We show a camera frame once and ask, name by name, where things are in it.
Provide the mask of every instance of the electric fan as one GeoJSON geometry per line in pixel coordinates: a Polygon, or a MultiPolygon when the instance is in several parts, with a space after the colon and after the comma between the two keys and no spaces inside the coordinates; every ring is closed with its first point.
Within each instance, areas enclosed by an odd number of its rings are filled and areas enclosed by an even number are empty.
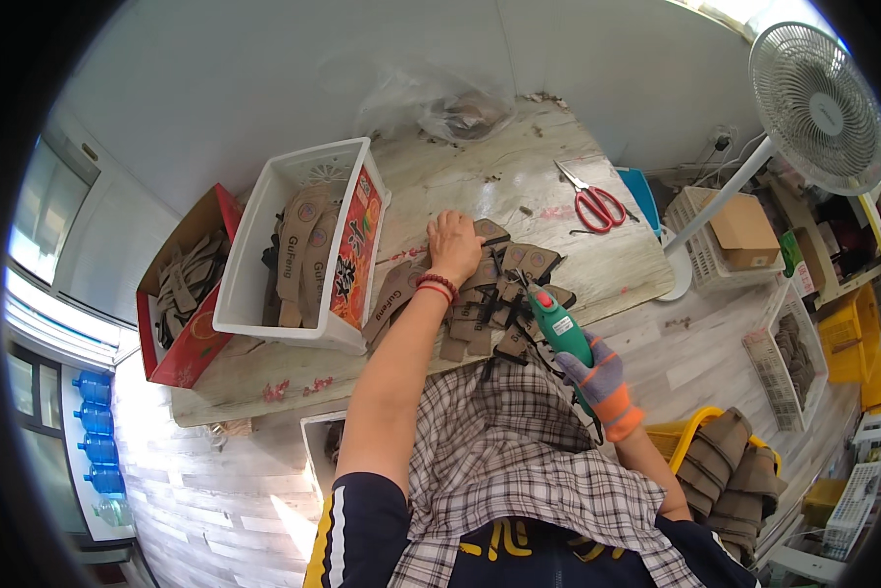
{"type": "Polygon", "coordinates": [[[777,151],[833,194],[857,196],[881,181],[881,106],[835,40],[808,24],[775,24],[754,41],[748,74],[767,137],[665,245],[667,256],[682,251],[777,151]]]}

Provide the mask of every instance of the red string bracelet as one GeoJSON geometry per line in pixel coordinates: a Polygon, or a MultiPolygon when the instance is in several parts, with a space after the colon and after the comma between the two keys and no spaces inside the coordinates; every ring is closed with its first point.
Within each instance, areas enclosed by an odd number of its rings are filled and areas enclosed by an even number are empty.
{"type": "Polygon", "coordinates": [[[421,284],[420,286],[418,286],[417,290],[421,290],[422,288],[430,288],[432,290],[436,290],[436,291],[440,292],[441,294],[443,294],[443,297],[447,298],[447,306],[450,306],[454,302],[454,300],[452,300],[450,298],[450,295],[447,294],[447,290],[445,290],[444,288],[441,288],[439,286],[435,286],[434,284],[421,284]]]}
{"type": "Polygon", "coordinates": [[[439,276],[437,274],[422,274],[414,280],[414,286],[418,287],[425,281],[435,281],[438,284],[443,284],[444,287],[450,291],[450,296],[452,298],[451,304],[457,304],[457,301],[460,299],[460,292],[458,292],[457,286],[454,285],[454,282],[450,281],[444,276],[439,276]]]}

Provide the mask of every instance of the hand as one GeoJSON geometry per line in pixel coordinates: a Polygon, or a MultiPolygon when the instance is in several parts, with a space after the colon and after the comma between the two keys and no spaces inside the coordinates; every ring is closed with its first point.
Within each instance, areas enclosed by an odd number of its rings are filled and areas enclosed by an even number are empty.
{"type": "Polygon", "coordinates": [[[487,240],[473,232],[473,219],[459,211],[441,211],[437,222],[427,223],[431,274],[444,276],[458,288],[476,272],[487,240]]]}
{"type": "Polygon", "coordinates": [[[623,382],[623,360],[600,337],[584,331],[591,346],[594,367],[589,368],[567,351],[555,354],[555,363],[564,370],[564,383],[575,384],[594,414],[604,425],[607,440],[621,441],[632,433],[643,411],[633,406],[623,382]]]}

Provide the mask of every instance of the navy shirt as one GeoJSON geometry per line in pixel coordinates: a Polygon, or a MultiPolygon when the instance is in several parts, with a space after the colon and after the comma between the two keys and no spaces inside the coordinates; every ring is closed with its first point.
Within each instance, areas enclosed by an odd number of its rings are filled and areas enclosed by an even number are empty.
{"type": "MultiPolygon", "coordinates": [[[[324,504],[304,587],[385,586],[409,544],[409,523],[405,496],[394,482],[365,472],[340,477],[324,504]]],[[[656,527],[709,588],[759,586],[712,531],[664,516],[656,517],[656,527]]],[[[655,586],[635,552],[520,516],[497,518],[462,536],[448,585],[655,586]]]]}

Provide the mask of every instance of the blue water bottle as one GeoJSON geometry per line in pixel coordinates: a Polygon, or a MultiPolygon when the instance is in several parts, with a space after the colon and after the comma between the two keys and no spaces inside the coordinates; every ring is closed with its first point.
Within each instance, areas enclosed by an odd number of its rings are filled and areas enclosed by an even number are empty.
{"type": "Polygon", "coordinates": [[[123,477],[117,465],[91,465],[91,474],[84,474],[85,482],[91,482],[98,494],[123,494],[123,477]]]}
{"type": "Polygon", "coordinates": [[[110,435],[85,433],[84,442],[78,443],[78,449],[87,453],[94,464],[117,465],[117,445],[110,435]]]}
{"type": "Polygon", "coordinates": [[[78,388],[85,402],[110,406],[110,378],[106,375],[82,371],[77,379],[72,380],[72,386],[78,388]]]}
{"type": "Polygon", "coordinates": [[[104,406],[89,402],[81,403],[81,410],[74,412],[75,418],[81,418],[81,426],[89,433],[98,435],[114,434],[114,416],[104,406]]]}

